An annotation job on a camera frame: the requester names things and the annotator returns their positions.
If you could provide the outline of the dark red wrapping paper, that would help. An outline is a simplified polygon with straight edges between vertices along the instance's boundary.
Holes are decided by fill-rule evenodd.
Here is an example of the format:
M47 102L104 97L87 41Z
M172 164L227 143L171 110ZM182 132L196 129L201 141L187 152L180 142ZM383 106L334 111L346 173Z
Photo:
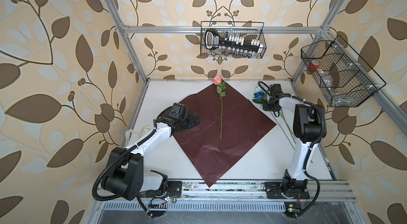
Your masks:
M200 124L174 137L208 187L211 187L276 123L231 85L220 97L215 85L187 96L181 104Z

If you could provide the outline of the pink fake rose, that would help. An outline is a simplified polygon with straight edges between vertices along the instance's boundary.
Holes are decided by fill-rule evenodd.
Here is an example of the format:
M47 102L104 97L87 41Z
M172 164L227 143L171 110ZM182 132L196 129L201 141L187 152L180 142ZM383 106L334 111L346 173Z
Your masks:
M224 108L224 104L223 104L223 98L226 96L226 83L224 82L224 80L220 77L220 76L216 76L213 80L212 80L213 84L216 86L216 91L219 94L219 98L220 98L220 135L219 138L222 139L222 135L223 135L223 108Z

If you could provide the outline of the light blue fake rose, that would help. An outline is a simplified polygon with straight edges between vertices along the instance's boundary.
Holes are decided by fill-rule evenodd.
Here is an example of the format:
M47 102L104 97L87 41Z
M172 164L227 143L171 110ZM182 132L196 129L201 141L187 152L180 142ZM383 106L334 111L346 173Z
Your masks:
M262 92L262 89L261 89L260 86L257 86L257 87L255 88L255 90L254 90L254 93L255 93L255 94L261 93L261 92Z

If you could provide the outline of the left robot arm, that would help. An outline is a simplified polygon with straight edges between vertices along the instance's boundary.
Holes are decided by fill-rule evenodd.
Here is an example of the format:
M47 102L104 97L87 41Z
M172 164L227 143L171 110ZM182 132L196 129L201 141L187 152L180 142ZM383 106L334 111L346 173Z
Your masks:
M153 199L169 202L171 190L167 185L167 175L151 170L144 172L144 159L161 143L200 125L197 113L189 114L187 110L171 110L167 115L161 113L153 120L152 128L132 145L125 148L116 147L109 155L105 169L96 178L92 187L94 200L104 202L123 198L128 201L136 199L143 211L150 218L158 217L150 207L159 205L149 203L146 206L140 194L154 191L159 195Z

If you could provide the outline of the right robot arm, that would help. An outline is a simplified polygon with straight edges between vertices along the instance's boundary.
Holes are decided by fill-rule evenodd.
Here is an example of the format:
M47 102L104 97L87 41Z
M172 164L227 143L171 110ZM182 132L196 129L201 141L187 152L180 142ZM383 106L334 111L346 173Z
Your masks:
M316 182L316 193L311 202L303 209L289 206L285 215L291 219L298 219L318 199L321 191L320 181L307 171L314 150L326 136L326 122L321 105L305 101L292 94L269 94L263 102L266 111L279 111L282 107L293 111L294 120L292 131L296 138L294 153L288 169L285 170L281 182L266 182L268 199L309 199L307 184L310 180Z

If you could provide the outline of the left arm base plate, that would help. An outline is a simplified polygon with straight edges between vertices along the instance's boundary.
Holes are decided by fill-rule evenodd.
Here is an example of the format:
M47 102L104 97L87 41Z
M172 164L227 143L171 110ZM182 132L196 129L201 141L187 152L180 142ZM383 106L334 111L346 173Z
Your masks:
M182 182L165 180L157 190L147 190L141 192L146 198L179 198L182 194Z

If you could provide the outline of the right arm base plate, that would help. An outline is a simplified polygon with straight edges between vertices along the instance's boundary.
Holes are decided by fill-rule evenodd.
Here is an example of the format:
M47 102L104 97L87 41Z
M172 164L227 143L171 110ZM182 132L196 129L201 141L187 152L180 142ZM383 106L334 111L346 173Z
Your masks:
M295 181L293 184L281 182L266 182L264 189L268 199L298 200L310 199L307 190L307 180Z

